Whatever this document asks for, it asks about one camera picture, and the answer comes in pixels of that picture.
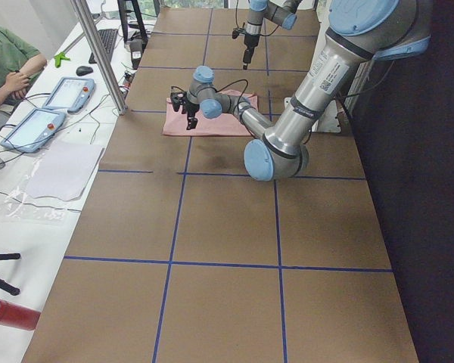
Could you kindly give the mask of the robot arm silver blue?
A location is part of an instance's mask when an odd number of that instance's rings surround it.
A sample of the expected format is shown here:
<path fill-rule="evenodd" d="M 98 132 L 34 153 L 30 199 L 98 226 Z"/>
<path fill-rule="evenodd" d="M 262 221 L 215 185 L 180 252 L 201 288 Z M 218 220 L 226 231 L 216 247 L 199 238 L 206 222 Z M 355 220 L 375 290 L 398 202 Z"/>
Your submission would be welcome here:
<path fill-rule="evenodd" d="M 187 91 L 172 92 L 174 111 L 214 119 L 235 116 L 254 136 L 244 149 L 244 166 L 257 181 L 298 174 L 308 164 L 303 144 L 349 75 L 370 60 L 396 60 L 423 53 L 431 38 L 431 1 L 332 1 L 328 8 L 325 47 L 276 123 L 271 123 L 241 96 L 218 92 L 214 74 L 199 66 Z"/>
<path fill-rule="evenodd" d="M 284 1 L 282 6 L 268 0 L 250 1 L 247 22 L 241 28 L 246 47 L 243 55 L 243 69 L 246 70 L 252 61 L 255 49 L 259 44 L 264 20 L 276 26 L 291 30 L 297 19 L 297 9 L 301 1 Z"/>

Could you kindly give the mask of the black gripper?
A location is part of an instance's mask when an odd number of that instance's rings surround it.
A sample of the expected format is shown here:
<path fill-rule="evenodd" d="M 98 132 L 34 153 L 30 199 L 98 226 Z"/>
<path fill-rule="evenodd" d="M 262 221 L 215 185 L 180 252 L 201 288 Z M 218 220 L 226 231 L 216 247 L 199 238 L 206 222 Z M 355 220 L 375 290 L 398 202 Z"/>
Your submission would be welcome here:
<path fill-rule="evenodd" d="M 246 46 L 246 50 L 244 51 L 243 55 L 243 70 L 247 70 L 248 64 L 251 63 L 253 57 L 253 49 L 258 46 L 259 44 L 259 35 L 258 34 L 244 34 L 244 44 Z"/>
<path fill-rule="evenodd" d="M 199 111 L 200 106 L 196 103 L 192 103 L 189 100 L 185 102 L 185 112 L 187 114 L 187 126 L 186 130 L 195 129 L 197 127 L 196 113 Z"/>

